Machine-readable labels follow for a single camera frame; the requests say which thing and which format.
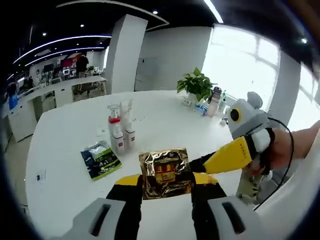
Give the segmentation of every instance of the computer monitor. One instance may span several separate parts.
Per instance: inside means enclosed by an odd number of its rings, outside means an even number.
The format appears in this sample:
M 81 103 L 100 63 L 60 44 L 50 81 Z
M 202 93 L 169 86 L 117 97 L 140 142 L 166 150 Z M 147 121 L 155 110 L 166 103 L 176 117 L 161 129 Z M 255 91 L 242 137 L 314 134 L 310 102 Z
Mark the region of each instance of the computer monitor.
M 70 69 L 63 70 L 63 75 L 69 75 L 69 74 L 70 74 Z

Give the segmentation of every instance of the black ceiling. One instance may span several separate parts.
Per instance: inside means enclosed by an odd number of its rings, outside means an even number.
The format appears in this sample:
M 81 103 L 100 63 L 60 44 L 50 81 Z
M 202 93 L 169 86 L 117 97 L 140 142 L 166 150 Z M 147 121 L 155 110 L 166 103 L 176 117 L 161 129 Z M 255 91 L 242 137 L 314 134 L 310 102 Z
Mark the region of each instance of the black ceiling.
M 300 43 L 300 38 L 305 36 L 305 29 L 297 26 L 286 14 L 286 6 L 277 0 L 211 0 L 220 13 L 224 24 L 237 26 L 262 34 L 280 43 L 282 49 L 292 55 L 296 60 L 307 62 L 311 59 L 311 47 L 309 44 Z M 57 39 L 83 36 L 83 35 L 111 35 L 114 23 L 125 14 L 138 16 L 148 20 L 147 29 L 155 31 L 163 28 L 174 28 L 184 26 L 205 26 L 210 27 L 218 23 L 212 12 L 203 0 L 121 0 L 119 2 L 138 7 L 149 13 L 157 10 L 159 17 L 165 22 L 148 13 L 132 7 L 119 4 L 102 2 L 76 1 L 76 4 L 66 4 L 66 0 L 44 1 L 45 4 L 26 5 L 19 3 L 25 11 L 16 8 L 13 15 L 22 19 L 19 22 L 12 21 L 17 28 L 8 28 L 8 32 L 16 36 L 10 42 L 9 54 L 6 60 L 10 61 L 6 68 L 7 76 L 16 71 L 25 71 L 28 67 L 25 64 L 36 59 L 35 54 L 50 49 L 52 52 L 59 52 L 73 48 L 84 47 L 107 47 L 110 38 L 81 38 L 72 39 L 50 44 L 32 52 L 14 65 L 12 62 L 22 54 L 34 49 L 37 46 Z

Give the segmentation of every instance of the white wall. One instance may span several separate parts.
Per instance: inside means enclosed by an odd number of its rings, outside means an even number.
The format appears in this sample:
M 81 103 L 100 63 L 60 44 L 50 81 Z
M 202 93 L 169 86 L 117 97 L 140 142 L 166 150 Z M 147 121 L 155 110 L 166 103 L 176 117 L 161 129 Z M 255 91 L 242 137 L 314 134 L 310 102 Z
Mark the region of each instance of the white wall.
M 94 66 L 99 67 L 101 65 L 101 53 L 102 51 L 88 51 L 86 53 L 86 58 L 89 61 L 88 67 Z
M 318 84 L 318 90 L 314 97 L 315 101 L 320 105 L 320 84 Z
M 139 54 L 148 21 L 125 15 L 115 23 L 107 57 L 106 78 L 111 92 L 133 92 Z
M 42 70 L 44 69 L 44 66 L 45 66 L 45 65 L 49 65 L 49 64 L 54 64 L 54 65 L 56 65 L 58 59 L 63 60 L 63 59 L 65 59 L 66 56 L 67 56 L 67 55 L 62 55 L 62 56 L 53 57 L 53 58 L 50 58 L 50 59 L 48 59 L 48 60 L 41 61 L 41 62 L 39 62 L 39 63 L 37 63 L 37 64 L 35 64 L 35 65 L 32 65 L 32 66 L 30 67 L 30 70 L 29 70 L 29 71 L 30 71 L 30 72 L 29 72 L 29 76 L 32 77 L 33 83 L 34 83 L 35 85 L 38 84 L 38 83 L 36 82 L 36 81 L 37 81 L 37 78 L 36 78 L 36 75 L 37 75 L 37 74 L 36 74 L 36 73 L 37 73 L 37 70 L 38 70 L 38 69 L 39 69 L 40 74 L 41 74 L 41 72 L 42 72 Z
M 99 67 L 99 69 L 101 71 L 104 70 L 104 59 L 105 59 L 105 54 L 106 54 L 106 50 L 103 50 L 100 52 L 100 56 L 99 56 L 99 64 L 97 65 L 97 67 Z
M 271 115 L 288 124 L 295 108 L 301 65 L 283 51 L 280 51 L 278 80 L 270 104 Z
M 153 90 L 175 90 L 183 74 L 203 67 L 211 27 L 176 27 L 147 32 L 141 46 L 141 59 L 157 59 Z

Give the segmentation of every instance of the snack package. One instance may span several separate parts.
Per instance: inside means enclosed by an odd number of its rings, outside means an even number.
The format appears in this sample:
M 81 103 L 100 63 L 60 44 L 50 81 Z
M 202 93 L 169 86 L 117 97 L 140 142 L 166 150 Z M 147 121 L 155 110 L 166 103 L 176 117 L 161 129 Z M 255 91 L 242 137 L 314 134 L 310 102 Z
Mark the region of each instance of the snack package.
M 98 180 L 114 172 L 121 166 L 120 160 L 107 145 L 99 141 L 81 152 L 82 158 L 92 180 Z
M 139 162 L 143 175 L 144 200 L 189 194 L 192 172 L 185 148 L 141 152 Z

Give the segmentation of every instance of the window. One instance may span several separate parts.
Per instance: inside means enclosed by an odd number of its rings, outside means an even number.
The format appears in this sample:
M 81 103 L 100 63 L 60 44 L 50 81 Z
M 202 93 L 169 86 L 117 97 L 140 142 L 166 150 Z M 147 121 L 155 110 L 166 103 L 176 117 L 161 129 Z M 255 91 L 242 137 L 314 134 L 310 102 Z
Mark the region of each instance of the window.
M 320 120 L 320 107 L 315 101 L 318 82 L 312 73 L 301 66 L 300 85 L 294 109 L 288 124 L 290 131 L 297 131 L 311 127 Z
M 267 111 L 279 71 L 279 47 L 242 29 L 216 26 L 211 34 L 202 72 L 235 99 L 254 91 Z
M 109 47 L 107 46 L 103 56 L 103 66 L 102 66 L 103 69 L 105 69 L 107 66 L 108 53 L 109 53 Z

